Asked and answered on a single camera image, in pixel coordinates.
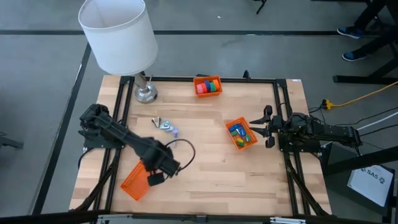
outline lamp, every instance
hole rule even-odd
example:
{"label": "lamp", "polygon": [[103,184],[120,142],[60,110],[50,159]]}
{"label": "lamp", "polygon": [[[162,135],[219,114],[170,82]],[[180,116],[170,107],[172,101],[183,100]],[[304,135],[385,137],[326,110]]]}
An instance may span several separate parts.
{"label": "lamp", "polygon": [[78,20],[99,67],[111,75],[134,75],[141,103],[156,99],[157,90],[141,73],[157,56],[157,42],[143,0],[86,0]]}

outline orange bin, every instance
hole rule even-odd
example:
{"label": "orange bin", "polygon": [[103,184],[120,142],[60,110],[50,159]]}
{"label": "orange bin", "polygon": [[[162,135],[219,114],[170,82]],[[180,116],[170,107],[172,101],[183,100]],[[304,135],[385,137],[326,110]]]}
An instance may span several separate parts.
{"label": "orange bin", "polygon": [[[244,137],[240,136],[239,134],[238,134],[238,135],[235,135],[235,136],[232,136],[231,133],[230,133],[230,131],[229,131],[229,128],[232,127],[232,126],[234,126],[235,124],[242,124],[242,127],[244,128],[244,131],[246,132],[246,134],[248,134],[248,135],[250,136],[251,141],[250,141],[250,142],[246,142],[246,141],[245,141],[245,142],[244,142],[244,146],[239,146],[239,145],[236,143],[236,139],[237,139],[237,138],[241,138],[241,139],[244,140]],[[231,139],[232,139],[232,142],[234,143],[235,147],[236,147],[237,149],[239,149],[239,150],[246,149],[247,147],[252,146],[253,144],[255,144],[255,143],[258,142],[256,136],[255,136],[254,133],[250,130],[249,125],[248,125],[248,122],[247,122],[243,117],[238,118],[238,119],[233,120],[233,121],[230,121],[230,122],[226,123],[225,126],[226,126],[226,130],[227,130],[229,136],[230,136]]]}
{"label": "orange bin", "polygon": [[139,161],[135,168],[127,176],[126,180],[124,180],[120,188],[134,198],[134,200],[138,201],[149,189],[147,180],[149,175],[150,174],[145,170],[143,163]]}
{"label": "orange bin", "polygon": [[[197,85],[204,83],[205,80],[208,80],[209,82],[211,82],[213,80],[218,80],[218,83],[220,85],[220,89],[216,90],[213,93],[202,93],[202,94],[199,94],[198,91],[197,91]],[[218,96],[218,95],[220,95],[223,92],[223,88],[221,87],[221,80],[220,80],[219,76],[193,78],[193,88],[195,89],[195,94],[199,98],[208,97],[208,96]]]}

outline blue sneaker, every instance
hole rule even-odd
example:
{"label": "blue sneaker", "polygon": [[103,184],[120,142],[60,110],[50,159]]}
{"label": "blue sneaker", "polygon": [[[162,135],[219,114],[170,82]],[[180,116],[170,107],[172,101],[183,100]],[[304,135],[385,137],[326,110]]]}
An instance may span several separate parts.
{"label": "blue sneaker", "polygon": [[358,54],[358,53],[354,53],[354,52],[347,52],[344,53],[341,56],[344,60],[346,60],[347,62],[355,62],[357,60],[362,60],[365,59],[367,57],[366,54]]}
{"label": "blue sneaker", "polygon": [[344,28],[337,28],[337,33],[354,39],[359,39],[364,35],[365,31],[356,27],[344,27]]}

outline wooden table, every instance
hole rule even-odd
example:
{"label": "wooden table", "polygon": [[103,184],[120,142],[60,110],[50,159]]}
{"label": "wooden table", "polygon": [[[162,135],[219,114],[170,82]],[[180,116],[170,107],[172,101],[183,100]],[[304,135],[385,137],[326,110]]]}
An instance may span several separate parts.
{"label": "wooden table", "polygon": [[[106,105],[110,114],[119,79],[105,76],[99,91],[97,103]],[[154,85],[159,96],[153,103],[142,105],[132,97],[127,121],[129,129],[143,137],[154,136],[165,144],[173,139],[172,134],[156,129],[151,123],[153,117],[160,116],[179,128],[181,138],[193,143],[197,156],[178,176],[151,187],[144,198],[136,202],[120,188],[139,160],[132,148],[124,148],[112,212],[292,215],[284,158],[277,143],[274,148],[266,149],[264,139],[256,133],[259,142],[239,151],[224,125],[241,116],[247,121],[258,119],[262,117],[265,105],[271,105],[276,111],[272,85],[223,83],[223,93],[219,97],[200,99],[195,96],[191,82],[154,82]],[[292,109],[308,113],[301,81],[287,80],[287,85]],[[124,105],[126,92],[124,90],[121,105]],[[283,102],[283,92],[279,92]],[[184,142],[179,142],[172,150],[182,165],[192,156],[192,150]],[[94,149],[82,160],[70,208],[79,206],[98,182],[103,155],[104,149]],[[306,186],[323,209],[330,213],[319,160],[309,153],[300,155]],[[100,208],[104,207],[107,189],[106,185]],[[297,186],[296,194],[299,211],[302,212]]]}

